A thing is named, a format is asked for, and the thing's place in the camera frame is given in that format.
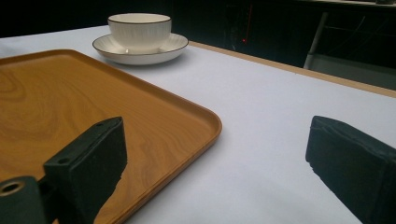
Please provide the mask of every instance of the hole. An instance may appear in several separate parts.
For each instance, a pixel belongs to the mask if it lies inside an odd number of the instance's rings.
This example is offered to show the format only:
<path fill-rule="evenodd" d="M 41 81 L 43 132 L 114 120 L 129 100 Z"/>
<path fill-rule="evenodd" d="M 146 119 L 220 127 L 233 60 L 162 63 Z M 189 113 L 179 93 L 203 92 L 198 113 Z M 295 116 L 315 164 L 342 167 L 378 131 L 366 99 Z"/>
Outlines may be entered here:
<path fill-rule="evenodd" d="M 64 163 L 67 163 L 67 162 L 69 162 L 70 160 L 68 159 L 68 158 L 63 158 L 63 159 L 60 159 L 60 160 L 58 160 L 58 163 L 59 164 L 64 164 Z"/>
<path fill-rule="evenodd" d="M 22 181 L 12 181 L 4 186 L 0 186 L 0 196 L 8 196 L 10 194 L 13 194 L 20 189 L 22 189 L 24 186 L 24 182 Z"/>

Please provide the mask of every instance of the white cup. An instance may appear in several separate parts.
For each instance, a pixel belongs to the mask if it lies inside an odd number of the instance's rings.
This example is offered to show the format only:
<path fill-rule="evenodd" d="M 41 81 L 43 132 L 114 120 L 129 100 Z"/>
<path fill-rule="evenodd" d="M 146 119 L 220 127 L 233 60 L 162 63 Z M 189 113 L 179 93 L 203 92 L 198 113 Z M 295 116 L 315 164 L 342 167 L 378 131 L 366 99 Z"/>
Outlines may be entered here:
<path fill-rule="evenodd" d="M 151 52 L 169 38 L 172 20 L 168 16 L 148 13 L 126 13 L 108 17 L 115 41 L 128 51 Z"/>

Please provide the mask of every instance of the table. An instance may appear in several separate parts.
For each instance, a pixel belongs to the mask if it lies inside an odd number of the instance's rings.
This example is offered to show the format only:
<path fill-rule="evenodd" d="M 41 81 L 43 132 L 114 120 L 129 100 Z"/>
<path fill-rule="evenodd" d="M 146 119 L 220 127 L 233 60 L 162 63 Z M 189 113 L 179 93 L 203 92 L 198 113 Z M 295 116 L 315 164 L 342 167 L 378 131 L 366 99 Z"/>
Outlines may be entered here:
<path fill-rule="evenodd" d="M 126 223 L 360 223 L 304 159 L 310 122 L 346 122 L 396 147 L 396 91 L 191 42 L 167 63 L 106 61 L 107 26 L 0 39 L 0 57 L 74 49 L 215 112 L 219 140 Z"/>

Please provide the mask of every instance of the table edge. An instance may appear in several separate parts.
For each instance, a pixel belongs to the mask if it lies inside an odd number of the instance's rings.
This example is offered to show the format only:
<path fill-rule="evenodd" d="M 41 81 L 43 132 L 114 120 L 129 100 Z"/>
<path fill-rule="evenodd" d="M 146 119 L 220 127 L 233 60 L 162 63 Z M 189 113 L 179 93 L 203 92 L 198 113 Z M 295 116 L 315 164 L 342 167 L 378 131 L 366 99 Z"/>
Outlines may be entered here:
<path fill-rule="evenodd" d="M 258 58 L 255 56 L 239 53 L 239 52 L 228 50 L 228 49 L 221 49 L 218 47 L 209 46 L 209 45 L 201 44 L 201 43 L 194 42 L 194 41 L 189 41 L 189 45 L 194 46 L 196 48 L 212 50 L 212 51 L 215 51 L 218 53 L 226 54 L 229 56 L 233 56 L 233 57 L 240 58 L 243 60 L 251 61 L 254 63 L 260 63 L 260 64 L 268 65 L 271 67 L 279 68 L 282 70 L 290 71 L 294 74 L 307 76 L 307 77 L 313 77 L 313 78 L 329 81 L 332 83 L 340 84 L 343 86 L 347 86 L 350 88 L 354 88 L 354 89 L 358 89 L 358 90 L 362 90 L 362 91 L 369 91 L 372 93 L 377 93 L 377 94 L 389 96 L 392 98 L 396 98 L 396 91 L 394 91 L 394 90 L 385 89 L 385 88 L 381 88 L 381 87 L 377 87 L 377 86 L 373 86 L 373 85 L 369 85 L 369 84 L 365 84 L 365 83 L 361 83 L 358 81 L 353 81 L 353 80 L 349 80 L 349 79 L 345 79 L 345 78 L 341 78 L 341 77 L 326 75 L 326 74 L 323 74 L 320 72 L 315 72 L 315 71 L 307 70 L 304 68 L 284 64 L 284 63 L 277 63 L 277 62 L 266 60 L 263 58 Z"/>

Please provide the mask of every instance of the dark background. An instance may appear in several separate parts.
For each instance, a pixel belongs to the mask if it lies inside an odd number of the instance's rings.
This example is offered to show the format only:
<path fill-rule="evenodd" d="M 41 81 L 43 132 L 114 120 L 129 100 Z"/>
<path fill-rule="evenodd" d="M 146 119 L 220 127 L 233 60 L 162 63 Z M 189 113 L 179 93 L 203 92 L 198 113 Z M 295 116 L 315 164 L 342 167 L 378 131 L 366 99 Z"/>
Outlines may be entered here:
<path fill-rule="evenodd" d="M 191 41 L 298 67 L 328 12 L 316 53 L 396 68 L 396 7 L 298 0 L 37 0 L 2 9 L 0 37 L 107 25 L 107 17 L 118 13 L 158 13 L 172 17 L 172 32 Z"/>

